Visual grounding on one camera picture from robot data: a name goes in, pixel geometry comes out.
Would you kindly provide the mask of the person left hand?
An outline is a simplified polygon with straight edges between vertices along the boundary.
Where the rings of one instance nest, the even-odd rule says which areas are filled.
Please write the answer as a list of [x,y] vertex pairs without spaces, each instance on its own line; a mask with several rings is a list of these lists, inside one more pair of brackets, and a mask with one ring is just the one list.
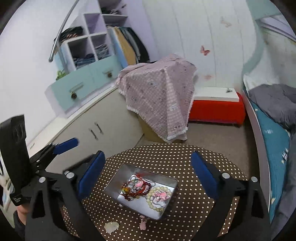
[[31,209],[29,203],[21,204],[16,207],[16,212],[14,213],[15,228],[25,230],[27,215],[30,211]]

